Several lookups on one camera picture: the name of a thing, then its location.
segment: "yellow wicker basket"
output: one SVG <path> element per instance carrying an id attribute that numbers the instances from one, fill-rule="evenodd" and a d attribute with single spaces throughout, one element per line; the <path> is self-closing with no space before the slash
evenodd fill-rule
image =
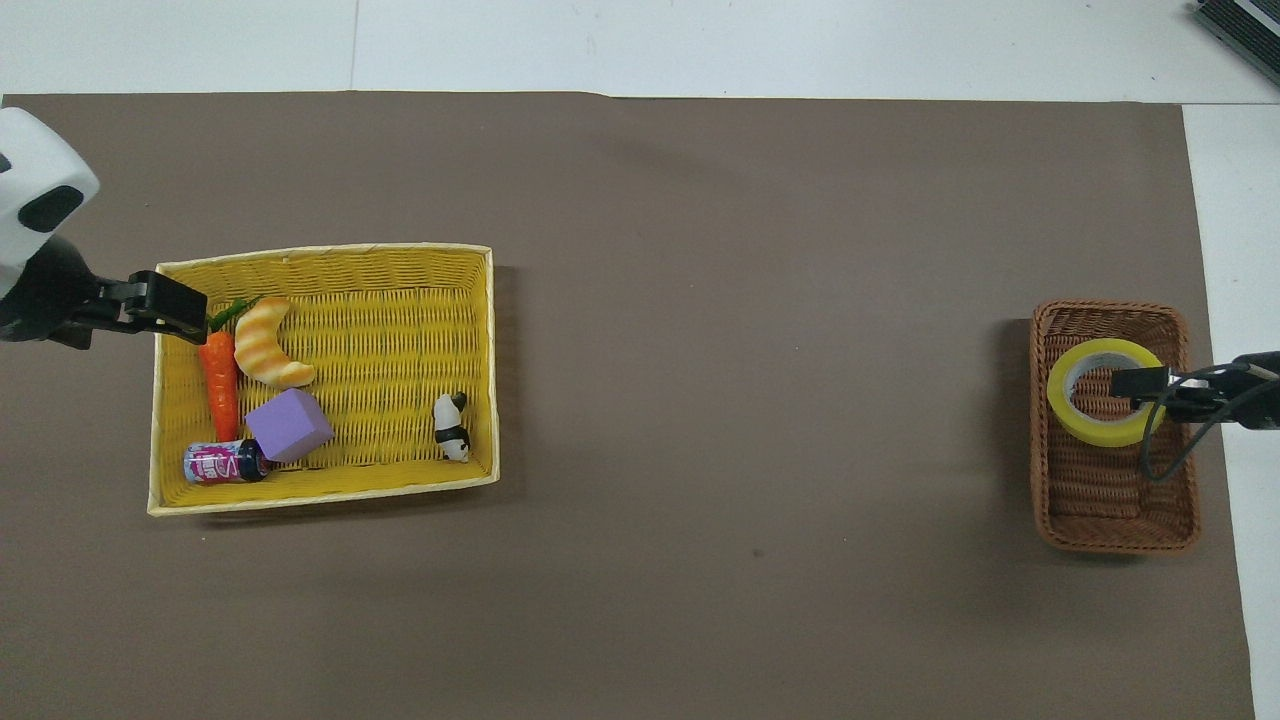
<path id="1" fill-rule="evenodd" d="M 211 442 L 196 347 L 156 337 L 147 512 L 261 510 L 453 489 L 498 479 L 493 254 L 474 245 L 343 245 L 164 263 L 161 274 L 209 296 L 214 313 L 237 297 L 293 302 L 280 345 L 316 366 L 314 395 L 334 439 L 257 483 L 193 486 L 182 457 Z M 444 459 L 431 406 L 466 392 L 471 460 Z M 274 395 L 241 378 L 241 415 Z"/>

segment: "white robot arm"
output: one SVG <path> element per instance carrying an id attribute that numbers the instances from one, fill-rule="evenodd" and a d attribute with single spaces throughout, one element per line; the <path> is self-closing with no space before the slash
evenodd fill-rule
<path id="1" fill-rule="evenodd" d="M 0 341 L 87 350 L 92 332 L 105 329 L 205 342 L 202 293 L 151 270 L 128 282 L 100 278 L 55 234 L 97 190 L 58 133 L 26 110 L 0 109 Z"/>

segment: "pink can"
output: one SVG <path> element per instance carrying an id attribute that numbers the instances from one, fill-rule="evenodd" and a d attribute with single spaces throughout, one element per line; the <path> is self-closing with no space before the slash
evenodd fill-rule
<path id="1" fill-rule="evenodd" d="M 255 483 L 271 471 L 256 439 L 233 442 L 195 442 L 182 457 L 188 483 Z"/>

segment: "wicker basket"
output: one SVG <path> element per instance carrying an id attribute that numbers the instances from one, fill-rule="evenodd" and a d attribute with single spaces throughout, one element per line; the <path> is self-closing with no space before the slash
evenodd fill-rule
<path id="1" fill-rule="evenodd" d="M 196 348 L 156 338 L 151 425 L 152 515 L 256 510 L 442 491 L 498 479 L 493 255 L 468 245 L 298 247 L 168 263 L 157 272 L 209 296 L 282 295 L 293 310 L 280 345 L 316 366 L 314 395 L 333 441 L 264 482 L 187 483 L 182 456 L 214 438 Z M 444 460 L 431 406 L 463 391 L 471 460 Z M 241 378 L 241 414 L 276 391 Z"/>
<path id="2" fill-rule="evenodd" d="M 1050 409 L 1050 368 L 1087 340 L 1115 337 L 1151 350 L 1185 369 L 1187 324 L 1172 307 L 1137 302 L 1046 302 L 1030 328 L 1032 502 L 1041 536 L 1056 547 L 1088 552 L 1170 553 L 1187 550 L 1201 532 L 1196 469 L 1188 461 L 1172 478 L 1152 483 L 1138 470 L 1138 446 L 1094 447 L 1066 432 Z M 1074 402 L 1084 413 L 1116 420 L 1128 400 L 1108 395 L 1111 372 L 1080 378 Z M 1189 430 L 1164 423 L 1152 439 L 1152 464 L 1166 466 Z"/>

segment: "white table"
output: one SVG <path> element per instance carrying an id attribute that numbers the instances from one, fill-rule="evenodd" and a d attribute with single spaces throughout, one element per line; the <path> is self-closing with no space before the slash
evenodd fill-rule
<path id="1" fill-rule="evenodd" d="M 0 92 L 573 90 L 1185 105 L 1215 361 L 1280 348 L 1280 88 L 1179 0 L 0 4 Z M 1280 437 L 1222 430 L 1257 716 L 1280 717 Z"/>

